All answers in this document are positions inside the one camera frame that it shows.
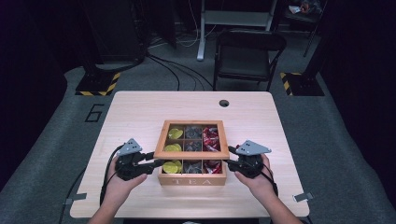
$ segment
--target gray carpet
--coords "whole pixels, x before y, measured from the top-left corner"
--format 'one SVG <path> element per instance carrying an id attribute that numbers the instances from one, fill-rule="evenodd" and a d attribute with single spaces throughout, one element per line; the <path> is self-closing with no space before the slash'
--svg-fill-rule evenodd
<path id="1" fill-rule="evenodd" d="M 288 46 L 281 56 L 270 92 L 282 121 L 290 150 L 304 190 L 315 199 L 309 202 L 313 223 L 395 223 L 396 213 L 375 171 L 362 158 L 350 138 L 326 85 L 317 76 L 325 96 L 288 96 L 280 72 L 303 72 L 318 43 L 303 57 L 307 39 L 284 34 Z M 196 61 L 198 44 L 177 49 L 169 45 L 149 52 L 192 68 L 210 82 L 213 76 L 214 41 L 207 41 L 205 60 Z M 124 64 L 108 64 L 118 67 Z M 76 96 L 75 87 L 84 75 L 82 68 L 65 74 L 68 89 L 46 129 L 0 193 L 0 223 L 57 223 L 67 191 L 86 166 L 101 130 L 114 92 L 109 96 Z M 181 91 L 193 91 L 194 79 L 178 72 Z M 210 86 L 202 79 L 205 91 Z M 255 82 L 219 81 L 219 91 L 263 91 Z M 196 83 L 197 91 L 202 91 Z M 151 59 L 122 72 L 115 91 L 176 91 L 175 77 Z M 102 111 L 98 122 L 85 122 L 93 105 Z M 73 189 L 76 192 L 78 183 Z M 86 223 L 73 219 L 69 206 L 63 223 Z M 262 218 L 260 223 L 268 223 Z"/>

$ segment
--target chair backrest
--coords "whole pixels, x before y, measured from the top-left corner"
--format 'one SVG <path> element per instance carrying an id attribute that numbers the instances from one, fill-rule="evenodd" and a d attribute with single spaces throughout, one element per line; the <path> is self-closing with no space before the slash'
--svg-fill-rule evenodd
<path id="1" fill-rule="evenodd" d="M 247 49 L 263 49 L 270 51 L 283 51 L 286 40 L 282 35 L 268 31 L 231 29 L 222 32 L 217 39 L 219 46 L 231 46 Z"/>

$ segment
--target yellow object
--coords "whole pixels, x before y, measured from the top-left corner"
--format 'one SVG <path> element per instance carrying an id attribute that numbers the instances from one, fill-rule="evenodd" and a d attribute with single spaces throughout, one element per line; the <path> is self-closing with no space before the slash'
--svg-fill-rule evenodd
<path id="1" fill-rule="evenodd" d="M 181 146 L 178 143 L 174 143 L 174 146 L 177 147 L 178 151 L 181 151 Z"/>
<path id="2" fill-rule="evenodd" d="M 171 129 L 168 133 L 170 139 L 178 139 L 181 135 L 183 135 L 183 131 L 179 129 Z"/>
<path id="3" fill-rule="evenodd" d="M 177 166 L 177 173 L 181 174 L 181 169 L 182 169 L 181 161 L 172 161 L 172 163 L 174 163 Z"/>
<path id="4" fill-rule="evenodd" d="M 163 164 L 163 170 L 167 173 L 167 174 L 177 174 L 178 171 L 178 167 L 176 164 L 174 164 L 171 161 L 167 161 L 166 163 Z"/>
<path id="5" fill-rule="evenodd" d="M 168 146 L 165 147 L 165 151 L 181 151 L 181 148 L 179 149 L 175 145 L 168 145 Z"/>

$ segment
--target cable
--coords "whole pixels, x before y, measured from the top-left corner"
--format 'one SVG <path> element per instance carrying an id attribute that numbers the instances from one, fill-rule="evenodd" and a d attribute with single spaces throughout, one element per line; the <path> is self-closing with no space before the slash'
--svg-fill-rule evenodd
<path id="1" fill-rule="evenodd" d="M 108 174 L 108 170 L 110 169 L 110 163 L 111 163 L 111 161 L 113 160 L 114 155 L 117 153 L 118 150 L 120 150 L 120 148 L 122 148 L 122 146 L 119 146 L 119 147 L 117 147 L 116 149 L 114 149 L 114 151 L 111 153 L 110 158 L 108 158 L 107 166 L 106 166 L 106 170 L 105 170 L 105 177 L 104 177 L 104 180 L 103 180 L 102 190 L 101 190 L 101 193 L 100 193 L 99 205 L 102 204 L 103 199 L 105 198 L 107 183 L 108 183 L 108 181 L 110 181 L 110 179 L 111 179 L 111 178 L 110 178 L 110 179 L 107 181 L 107 174 Z"/>
<path id="2" fill-rule="evenodd" d="M 197 42 L 198 37 L 199 37 L 197 21 L 195 20 L 194 13 L 192 13 L 191 0 L 189 0 L 189 6 L 190 6 L 190 12 L 191 12 L 191 15 L 192 15 L 192 19 L 194 20 L 194 24 L 195 24 L 196 37 L 195 37 L 195 40 L 190 45 L 180 44 L 181 46 L 186 47 L 186 48 L 191 47 L 192 45 L 194 45 Z"/>
<path id="3" fill-rule="evenodd" d="M 75 181 L 73 182 L 72 186 L 70 187 L 69 191 L 67 192 L 66 195 L 66 200 L 69 198 L 70 193 L 73 190 L 73 187 L 76 185 L 77 181 L 79 180 L 79 178 L 82 176 L 82 174 L 84 174 L 85 170 L 87 169 L 87 167 L 84 167 L 84 169 L 82 169 L 82 171 L 79 173 L 78 177 L 75 179 Z M 62 206 L 62 210 L 61 210 L 61 215 L 59 216 L 59 224 L 62 223 L 62 218 L 64 217 L 64 209 L 66 208 L 66 204 L 64 203 L 64 205 Z"/>
<path id="4" fill-rule="evenodd" d="M 182 41 L 177 41 L 177 43 L 181 43 L 181 42 L 191 42 L 191 41 L 194 41 L 194 40 L 182 40 Z M 167 44 L 169 44 L 169 43 L 164 42 L 164 43 L 161 43 L 161 44 L 158 44 L 158 45 L 154 45 L 154 46 L 148 47 L 148 49 L 157 48 L 157 47 L 160 47 L 160 46 L 162 46 L 162 45 L 167 45 Z"/>
<path id="5" fill-rule="evenodd" d="M 311 224 L 314 224 L 313 222 L 312 222 L 312 220 L 311 220 L 311 217 L 310 216 L 306 216 L 307 218 L 308 218 L 308 221 L 309 221 L 309 223 L 311 223 Z"/>
<path id="6" fill-rule="evenodd" d="M 250 166 L 253 169 L 255 169 L 254 165 L 252 165 L 252 164 L 250 164 L 250 163 L 248 163 L 246 161 L 244 161 L 244 164 L 247 165 L 247 166 Z M 260 174 L 262 174 L 262 176 L 264 176 L 271 183 L 271 185 L 273 186 L 273 190 L 274 190 L 275 195 L 278 196 L 277 185 L 276 185 L 276 182 L 274 180 L 274 176 L 273 176 L 272 170 L 270 168 L 268 168 L 268 166 L 266 166 L 264 163 L 262 165 L 264 166 L 265 169 L 268 170 L 268 172 L 270 173 L 271 177 L 266 175 L 263 171 L 260 171 Z"/>
<path id="7" fill-rule="evenodd" d="M 222 2 L 221 2 L 221 8 L 220 8 L 221 11 L 223 10 L 223 7 L 224 7 L 224 0 L 222 0 Z M 209 36 L 210 33 L 213 32 L 213 30 L 216 28 L 216 26 L 217 26 L 217 25 L 213 26 L 213 28 L 209 31 L 209 33 L 207 33 L 207 35 L 205 35 L 205 38 L 206 38 L 207 36 Z"/>
<path id="8" fill-rule="evenodd" d="M 175 76 L 175 78 L 176 78 L 176 80 L 177 80 L 177 90 L 179 91 L 179 90 L 180 90 L 180 80 L 178 79 L 178 76 L 176 75 L 176 73 L 175 73 L 174 71 L 172 71 L 172 69 L 170 69 L 169 67 L 167 67 L 165 64 L 160 63 L 157 59 L 155 59 L 154 57 L 152 57 L 152 55 L 149 54 L 148 57 L 149 57 L 152 61 L 154 61 L 154 62 L 156 62 L 156 63 L 162 65 L 162 66 L 165 67 L 166 69 L 168 69 L 168 70 Z"/>
<path id="9" fill-rule="evenodd" d="M 157 59 L 157 60 L 161 60 L 161 61 L 166 62 L 166 63 L 174 63 L 174 64 L 176 64 L 176 65 L 178 65 L 178 66 L 184 67 L 184 68 L 186 68 L 186 69 L 192 71 L 193 73 L 195 73 L 195 74 L 198 75 L 199 77 L 201 77 L 211 88 L 213 88 L 212 83 L 210 83 L 204 76 L 202 76 L 202 75 L 199 74 L 197 71 L 195 71 L 195 70 L 193 70 L 193 69 L 191 69 L 191 68 L 189 68 L 189 67 L 187 67 L 187 66 L 185 66 L 185 65 L 183 65 L 183 64 L 175 63 L 175 62 L 172 62 L 172 61 L 168 61 L 168 60 L 159 58 L 159 57 L 157 57 L 157 56 L 155 56 L 155 55 L 152 55 L 152 54 L 150 54 L 150 57 L 153 57 L 153 58 L 155 58 L 155 59 Z"/>
<path id="10" fill-rule="evenodd" d="M 196 87 L 197 87 L 197 80 L 198 80 L 199 83 L 201 84 L 201 87 L 202 87 L 203 91 L 205 90 L 204 85 L 203 85 L 203 83 L 202 83 L 202 81 L 201 81 L 200 79 L 198 79 L 197 77 L 191 75 L 190 73 L 184 71 L 183 69 L 177 67 L 176 65 L 174 65 L 174 64 L 172 64 L 172 63 L 167 63 L 167 64 L 170 65 L 170 66 L 172 66 L 172 67 L 174 67 L 174 68 L 176 68 L 178 71 L 180 71 L 180 72 L 182 72 L 182 73 L 184 73 L 184 74 L 186 74 L 187 76 L 189 76 L 189 77 L 192 78 L 192 80 L 194 81 L 194 88 L 192 89 L 193 91 L 196 90 Z"/>

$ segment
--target black cable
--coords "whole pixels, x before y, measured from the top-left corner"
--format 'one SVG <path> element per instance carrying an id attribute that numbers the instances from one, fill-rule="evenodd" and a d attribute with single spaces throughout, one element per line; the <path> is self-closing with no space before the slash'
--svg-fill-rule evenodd
<path id="1" fill-rule="evenodd" d="M 211 88 L 213 88 L 212 83 L 210 83 L 203 75 L 199 74 L 197 71 L 195 71 L 195 70 L 193 70 L 193 69 L 191 69 L 191 68 L 189 68 L 189 67 L 187 67 L 187 66 L 185 66 L 185 65 L 183 65 L 183 64 L 175 63 L 175 62 L 172 62 L 172 61 L 168 61 L 168 60 L 159 58 L 159 57 L 157 57 L 157 56 L 155 56 L 155 55 L 152 55 L 152 54 L 150 54 L 149 56 L 150 56 L 150 57 L 153 57 L 153 58 L 155 58 L 155 59 L 157 59 L 157 60 L 161 60 L 161 61 L 163 61 L 163 62 L 166 62 L 166 63 L 173 63 L 173 64 L 176 64 L 176 65 L 181 66 L 181 67 L 183 67 L 183 68 L 186 68 L 186 69 L 192 71 L 193 73 L 195 73 L 196 75 L 198 75 L 199 77 L 201 77 L 207 84 L 209 84 L 209 86 L 210 86 Z"/>
<path id="2" fill-rule="evenodd" d="M 116 170 L 116 172 L 107 180 L 106 182 L 106 186 L 108 185 L 108 183 L 110 183 L 110 180 L 114 177 L 114 175 L 123 167 L 125 166 L 125 164 L 123 164 L 121 167 L 119 167 L 119 169 Z"/>
<path id="3" fill-rule="evenodd" d="M 250 164 L 250 163 L 248 163 L 246 161 L 244 161 L 244 164 L 246 164 L 246 165 L 250 166 L 251 168 L 255 169 L 255 166 L 253 166 L 252 164 Z M 268 166 L 266 166 L 264 163 L 262 165 L 265 167 L 265 169 L 268 170 L 268 172 L 270 173 L 271 177 L 266 175 L 263 171 L 260 171 L 260 174 L 262 174 L 262 176 L 264 176 L 271 183 L 271 185 L 273 186 L 273 190 L 275 192 L 275 195 L 278 196 L 277 185 L 276 185 L 276 182 L 274 180 L 274 176 L 273 176 L 272 170 L 270 168 L 268 168 Z"/>
<path id="4" fill-rule="evenodd" d="M 106 194 L 106 188 L 107 188 L 107 174 L 108 174 L 108 170 L 110 168 L 110 163 L 113 160 L 114 155 L 117 153 L 118 150 L 120 150 L 120 148 L 122 148 L 122 146 L 117 147 L 112 153 L 110 158 L 108 158 L 108 162 L 107 162 L 107 166 L 106 166 L 106 170 L 105 170 L 105 178 L 103 180 L 103 185 L 102 185 L 102 190 L 100 193 L 100 199 L 99 199 L 99 205 L 102 204 L 103 199 L 105 198 L 105 194 Z"/>
<path id="5" fill-rule="evenodd" d="M 314 224 L 314 223 L 312 222 L 312 220 L 311 220 L 311 217 L 309 217 L 309 216 L 306 216 L 306 217 L 308 218 L 309 223 Z"/>
<path id="6" fill-rule="evenodd" d="M 175 78 L 177 79 L 177 90 L 179 91 L 179 90 L 180 90 L 180 80 L 178 79 L 178 76 L 176 75 L 176 73 L 175 73 L 174 71 L 172 71 L 172 69 L 170 69 L 169 67 L 167 67 L 165 64 L 160 63 L 157 59 L 153 58 L 151 55 L 148 55 L 148 57 L 149 57 L 152 61 L 154 61 L 154 62 L 156 62 L 156 63 L 162 65 L 162 66 L 165 67 L 166 69 L 168 69 L 168 70 L 175 76 Z"/>
<path id="7" fill-rule="evenodd" d="M 66 200 L 69 198 L 70 193 L 72 192 L 74 186 L 76 185 L 77 181 L 82 176 L 82 174 L 84 174 L 86 169 L 87 169 L 87 167 L 84 167 L 84 169 L 82 169 L 82 171 L 79 173 L 78 177 L 73 182 L 72 186 L 70 187 L 69 191 L 67 192 Z M 59 222 L 58 222 L 59 224 L 62 223 L 62 218 L 64 217 L 64 209 L 66 208 L 66 203 L 65 203 L 66 200 L 64 200 L 64 205 L 62 206 L 61 215 L 59 216 Z"/>
<path id="8" fill-rule="evenodd" d="M 174 64 L 172 64 L 172 63 L 167 63 L 167 64 L 170 65 L 170 66 L 172 66 L 172 67 L 174 67 L 174 68 L 176 68 L 178 71 L 180 71 L 180 72 L 182 72 L 182 73 L 184 73 L 184 74 L 186 74 L 187 76 L 189 76 L 189 77 L 192 78 L 192 80 L 194 81 L 194 88 L 192 89 L 193 91 L 196 90 L 196 87 L 197 87 L 197 80 L 200 82 L 203 91 L 205 90 L 204 85 L 203 85 L 203 83 L 202 83 L 202 81 L 201 81 L 200 79 L 198 79 L 197 77 L 191 75 L 190 73 L 184 71 L 183 69 L 177 67 L 176 65 L 174 65 Z"/>

